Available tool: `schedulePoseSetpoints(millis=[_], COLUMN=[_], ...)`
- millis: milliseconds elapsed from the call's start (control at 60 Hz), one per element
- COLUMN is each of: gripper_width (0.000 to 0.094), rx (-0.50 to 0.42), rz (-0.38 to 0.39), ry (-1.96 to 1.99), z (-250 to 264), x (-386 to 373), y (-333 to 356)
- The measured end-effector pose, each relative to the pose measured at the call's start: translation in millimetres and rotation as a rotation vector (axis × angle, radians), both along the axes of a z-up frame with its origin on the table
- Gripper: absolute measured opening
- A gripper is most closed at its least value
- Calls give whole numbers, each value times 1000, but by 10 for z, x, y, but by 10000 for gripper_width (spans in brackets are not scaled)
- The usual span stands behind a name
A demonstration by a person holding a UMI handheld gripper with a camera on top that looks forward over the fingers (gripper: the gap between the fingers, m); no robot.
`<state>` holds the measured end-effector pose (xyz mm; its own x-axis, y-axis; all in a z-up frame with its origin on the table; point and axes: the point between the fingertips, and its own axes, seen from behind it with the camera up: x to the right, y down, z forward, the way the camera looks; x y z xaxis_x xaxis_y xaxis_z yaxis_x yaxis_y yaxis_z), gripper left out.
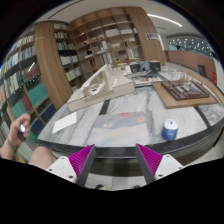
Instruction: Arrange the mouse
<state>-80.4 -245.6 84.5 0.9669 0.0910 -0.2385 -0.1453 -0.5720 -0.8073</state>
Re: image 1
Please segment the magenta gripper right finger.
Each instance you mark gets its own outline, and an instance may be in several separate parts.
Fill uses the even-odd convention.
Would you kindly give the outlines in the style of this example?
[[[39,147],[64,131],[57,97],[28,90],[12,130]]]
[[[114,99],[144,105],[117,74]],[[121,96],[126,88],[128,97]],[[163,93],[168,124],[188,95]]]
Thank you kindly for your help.
[[[155,181],[155,173],[162,160],[162,155],[146,146],[137,144],[135,154],[147,184]]]

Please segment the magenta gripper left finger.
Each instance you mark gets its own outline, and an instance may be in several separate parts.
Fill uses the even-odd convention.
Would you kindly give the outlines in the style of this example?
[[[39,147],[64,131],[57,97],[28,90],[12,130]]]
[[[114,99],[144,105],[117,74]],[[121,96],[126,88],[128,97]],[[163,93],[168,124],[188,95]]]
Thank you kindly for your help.
[[[77,176],[75,181],[77,185],[85,186],[95,155],[95,145],[90,145],[69,157],[69,161]]]

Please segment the person's bare forearm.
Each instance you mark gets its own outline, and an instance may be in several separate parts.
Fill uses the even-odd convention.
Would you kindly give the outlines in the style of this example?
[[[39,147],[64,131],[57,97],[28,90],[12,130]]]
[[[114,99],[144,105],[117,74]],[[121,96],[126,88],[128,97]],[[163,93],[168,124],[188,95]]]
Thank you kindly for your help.
[[[3,146],[0,148],[0,157],[3,159],[12,160],[16,146],[8,139],[5,140]]]

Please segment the person's left hand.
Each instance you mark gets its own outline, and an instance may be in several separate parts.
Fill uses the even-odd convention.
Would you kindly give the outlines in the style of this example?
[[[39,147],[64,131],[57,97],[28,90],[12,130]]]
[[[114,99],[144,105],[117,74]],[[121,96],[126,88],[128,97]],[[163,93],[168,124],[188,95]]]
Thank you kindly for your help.
[[[30,120],[30,115],[24,113],[11,123],[10,133],[7,139],[10,140],[14,146],[17,147],[24,142],[19,139],[20,124],[23,124],[23,126],[26,128],[24,137],[27,139],[30,136]]]

